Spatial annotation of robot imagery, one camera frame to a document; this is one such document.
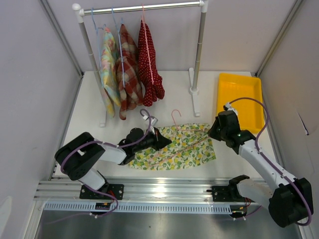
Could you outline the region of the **red polka dot skirt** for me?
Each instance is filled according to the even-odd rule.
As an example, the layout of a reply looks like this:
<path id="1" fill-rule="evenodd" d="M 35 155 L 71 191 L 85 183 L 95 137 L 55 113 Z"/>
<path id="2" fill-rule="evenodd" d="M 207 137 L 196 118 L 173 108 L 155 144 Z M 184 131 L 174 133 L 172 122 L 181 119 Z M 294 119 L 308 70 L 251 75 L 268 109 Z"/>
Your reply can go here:
<path id="1" fill-rule="evenodd" d="M 157 100 L 164 98 L 165 90 L 162 85 L 162 76 L 158 73 L 156 66 L 156 51 L 152 35 L 143 20 L 141 20 L 138 36 L 138 51 L 138 73 L 145 89 L 143 104 L 150 107 Z"/>

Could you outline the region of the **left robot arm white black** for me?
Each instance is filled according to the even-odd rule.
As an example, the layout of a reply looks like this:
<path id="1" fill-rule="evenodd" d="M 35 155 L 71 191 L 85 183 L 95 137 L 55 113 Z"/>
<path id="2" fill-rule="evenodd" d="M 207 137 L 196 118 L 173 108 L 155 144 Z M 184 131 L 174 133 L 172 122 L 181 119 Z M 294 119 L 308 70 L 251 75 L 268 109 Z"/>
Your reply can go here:
<path id="1" fill-rule="evenodd" d="M 158 128 L 144 132 L 134 128 L 122 139 L 118 145 L 113 146 L 97 141 L 84 132 L 60 148 L 55 153 L 55 160 L 60 170 L 72 181 L 79 181 L 88 186 L 91 194 L 97 199 L 103 199 L 108 194 L 107 179 L 93 166 L 97 161 L 107 161 L 117 165 L 126 165 L 131 162 L 136 153 L 152 148 L 159 151 L 172 141 L 164 137 Z"/>

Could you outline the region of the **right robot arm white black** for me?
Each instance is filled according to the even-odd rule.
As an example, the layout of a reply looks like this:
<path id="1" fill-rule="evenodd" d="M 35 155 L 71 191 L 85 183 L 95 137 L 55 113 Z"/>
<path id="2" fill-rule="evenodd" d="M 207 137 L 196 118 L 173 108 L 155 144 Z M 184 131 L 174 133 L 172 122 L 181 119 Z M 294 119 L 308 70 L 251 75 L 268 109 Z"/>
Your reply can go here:
<path id="1" fill-rule="evenodd" d="M 258 146 L 256 137 L 242 130 L 235 112 L 220 112 L 208 131 L 217 141 L 223 141 L 244 158 L 262 176 L 266 186 L 242 175 L 228 187 L 233 201 L 249 198 L 268 209 L 274 222 L 284 228 L 291 224 L 308 226 L 314 213 L 312 187 L 306 178 L 298 179 L 276 162 L 272 162 Z"/>

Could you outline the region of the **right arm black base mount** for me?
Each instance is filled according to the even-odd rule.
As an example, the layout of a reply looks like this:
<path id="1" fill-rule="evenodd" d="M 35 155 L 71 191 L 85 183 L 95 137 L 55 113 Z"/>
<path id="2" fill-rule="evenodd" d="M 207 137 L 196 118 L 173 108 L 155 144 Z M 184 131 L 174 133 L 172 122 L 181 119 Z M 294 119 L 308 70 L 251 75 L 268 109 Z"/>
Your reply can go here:
<path id="1" fill-rule="evenodd" d="M 206 192 L 211 194 L 213 202 L 246 202 L 244 197 L 229 186 L 212 186 Z"/>

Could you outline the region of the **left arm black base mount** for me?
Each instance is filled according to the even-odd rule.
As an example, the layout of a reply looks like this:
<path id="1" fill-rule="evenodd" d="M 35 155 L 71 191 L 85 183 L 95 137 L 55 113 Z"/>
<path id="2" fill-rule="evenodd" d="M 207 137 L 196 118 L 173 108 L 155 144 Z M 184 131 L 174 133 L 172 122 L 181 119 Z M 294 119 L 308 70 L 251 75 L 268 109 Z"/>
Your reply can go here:
<path id="1" fill-rule="evenodd" d="M 103 186 L 101 189 L 99 189 L 99 192 L 102 192 L 103 194 L 95 193 L 83 185 L 81 187 L 79 198 L 89 199 L 89 200 L 112 200 L 112 198 L 105 195 L 105 194 L 109 194 L 115 197 L 117 200 L 122 200 L 123 194 L 124 194 L 124 185 L 123 184 L 108 184 L 106 186 Z"/>

